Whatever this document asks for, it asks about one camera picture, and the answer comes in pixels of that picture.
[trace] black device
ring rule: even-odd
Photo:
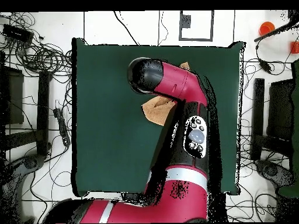
[[[4,26],[3,27],[4,35],[16,40],[20,40],[24,43],[27,43],[28,45],[32,43],[33,36],[34,36],[32,32],[8,24],[4,24],[3,26]]]
[[[266,37],[270,37],[272,35],[281,33],[283,31],[287,31],[291,27],[295,26],[299,22],[299,10],[288,10],[288,18],[290,19],[290,21],[287,24],[285,24],[277,29],[274,29],[273,31],[271,31],[261,37],[256,38],[254,40],[254,42],[258,42],[260,40],[265,39]]]
[[[54,117],[57,118],[57,120],[58,120],[59,132],[62,137],[63,145],[65,147],[69,147],[71,144],[71,140],[69,139],[69,136],[68,136],[68,130],[67,130],[67,126],[65,124],[65,120],[64,120],[62,111],[59,108],[55,108],[53,110],[53,113],[54,113]]]
[[[3,79],[8,83],[6,85],[9,100],[16,106],[9,103],[8,113],[5,116],[5,124],[22,124],[24,116],[22,113],[22,97],[24,75],[21,70],[4,66]]]
[[[271,84],[267,135],[263,135],[265,80],[263,78],[255,79],[253,84],[251,160],[260,159],[262,148],[270,149],[287,157],[293,154],[290,141],[293,131],[291,129],[293,109],[289,93],[294,85],[294,79]]]
[[[291,140],[293,133],[290,95],[294,86],[295,83],[292,79],[271,83],[267,135]]]
[[[256,171],[263,178],[270,180],[275,190],[282,186],[289,186],[294,183],[292,173],[283,166],[268,160],[257,160]]]

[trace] dark green mat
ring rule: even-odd
[[[127,67],[148,57],[176,65],[187,61],[208,77],[217,98],[221,189],[236,194],[242,47],[241,42],[231,48],[85,45],[77,39],[77,190],[143,192],[162,127],[144,117],[141,105],[153,96],[131,90]]]

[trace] black stand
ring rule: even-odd
[[[273,83],[273,86],[278,83],[291,83],[292,80],[286,80],[281,82]],[[271,99],[270,95],[270,107],[269,107],[269,121],[268,121],[268,128],[267,128],[267,136],[263,136],[263,111],[264,111],[264,92],[265,92],[265,80],[261,78],[256,78],[253,86],[253,109],[252,109],[252,139],[251,139],[251,149],[250,149],[250,159],[251,160],[259,160],[260,155],[262,153],[262,148],[269,149],[271,151],[281,153],[284,156],[290,157],[293,154],[293,147],[290,140],[283,140],[281,136],[288,136],[279,133],[280,136],[275,136],[273,130],[275,128],[272,126],[273,123],[271,121],[272,115],[279,113],[272,113],[273,106],[275,104],[279,104],[276,99]],[[286,101],[285,97],[281,96],[281,102]],[[288,105],[287,103],[283,103],[280,105],[285,106],[285,111],[287,111]]]

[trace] black cable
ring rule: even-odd
[[[292,47],[290,53],[288,54],[288,56],[287,56],[285,62],[282,62],[282,61],[273,61],[273,62],[269,62],[269,61],[265,61],[265,60],[260,59],[260,58],[259,58],[259,55],[258,55],[259,43],[260,43],[262,40],[260,40],[260,41],[258,42],[258,44],[256,45],[256,48],[255,48],[255,51],[256,51],[256,57],[257,57],[258,60],[259,60],[260,66],[261,66],[266,72],[268,72],[268,73],[271,74],[271,75],[276,75],[276,76],[277,76],[277,75],[282,74],[282,73],[284,72],[285,68],[286,68],[286,62],[287,62],[289,56],[291,55],[291,51],[292,51],[292,49],[293,49],[295,43],[294,43],[294,45],[293,45],[293,47]],[[274,62],[275,62],[275,63],[283,64],[283,70],[282,70],[280,73],[278,73],[278,74],[273,74],[273,73],[272,73],[272,71],[275,70],[275,66],[274,66],[274,64],[272,64],[272,63],[274,63]]]
[[[56,179],[58,178],[59,175],[63,174],[63,173],[69,173],[69,175],[71,175],[71,173],[69,171],[62,171],[60,173],[57,174],[57,176],[55,177],[55,179],[53,180],[53,184],[52,184],[52,189],[51,189],[51,200],[52,200],[52,205],[53,205],[53,187],[54,185],[57,185],[59,187],[67,187],[69,185],[71,185],[72,183],[70,182],[69,184],[67,185],[58,185],[55,181]]]
[[[39,219],[37,220],[37,224],[39,224],[41,217],[44,215],[44,213],[46,212],[46,210],[47,210],[47,208],[48,208],[48,204],[45,202],[45,200],[43,200],[43,199],[41,199],[40,197],[38,197],[38,196],[32,191],[32,187],[33,187],[32,184],[33,184],[34,180],[35,180],[35,171],[33,172],[33,180],[32,180],[32,182],[31,182],[31,185],[30,185],[30,189],[29,189],[29,190],[30,190],[30,192],[32,193],[33,196],[35,196],[38,200],[41,200],[42,202],[44,202],[45,205],[46,205],[46,208],[44,209],[44,212],[40,215]]]
[[[54,158],[56,158],[56,157],[59,157],[58,158],[58,160],[55,162],[55,164],[53,165],[53,167],[57,164],[57,162],[59,161],[59,159],[60,159],[60,157],[67,151],[69,149],[69,147],[66,147],[65,149],[64,149],[64,151],[63,152],[61,152],[59,155],[57,155],[57,156],[55,156],[55,157],[52,157],[51,158],[51,160],[53,160]],[[47,174],[49,173],[49,171],[46,173],[46,174],[44,174],[44,176],[43,177],[41,177],[32,187],[34,187],[40,180],[42,180]],[[24,196],[28,191],[30,191],[30,189],[28,189],[27,191],[25,191],[23,194],[22,194],[22,196]]]
[[[268,208],[269,211],[266,211],[266,210],[263,209],[263,208],[262,208],[262,209],[263,209],[263,213],[261,213],[261,212],[258,211],[258,208],[257,208],[257,200],[258,200],[259,197],[261,197],[261,196],[263,196],[263,195],[270,196],[270,197],[274,198],[275,200],[277,200],[276,197],[274,197],[273,195],[271,195],[271,194],[269,194],[269,193],[261,193],[261,194],[259,194],[259,195],[255,198],[255,211],[256,211],[256,214],[257,214],[257,216],[258,216],[258,218],[259,218],[259,220],[260,220],[261,222],[263,222],[263,221],[262,221],[262,219],[260,218],[259,214],[264,215],[265,212],[267,212],[267,213],[269,213],[271,216],[273,216],[274,218],[276,217],[276,212],[274,211],[274,207],[272,207],[271,205],[267,205],[267,208]]]
[[[128,30],[128,28],[126,27],[126,25],[117,17],[117,15],[116,15],[116,12],[115,11],[113,11],[113,13],[114,13],[114,15],[115,15],[115,17],[116,17],[116,19],[124,26],[124,28],[127,30],[127,32],[128,32],[128,34],[131,36],[131,38],[134,40],[134,42],[135,42],[135,44],[136,45],[139,45],[136,41],[135,41],[135,39],[133,38],[133,36],[131,35],[131,33],[130,33],[130,31]]]
[[[165,36],[165,39],[161,40],[160,43],[158,44],[158,46],[160,46],[160,44],[165,41],[167,39],[167,36],[168,36],[168,29],[164,26],[162,20],[163,20],[163,15],[164,15],[164,11],[162,12],[162,17],[161,17],[161,24],[163,25],[163,27],[166,29],[167,31],[167,35]]]
[[[159,41],[160,41],[160,10],[159,10],[159,16],[158,16],[158,42],[157,42],[157,46],[159,46]]]

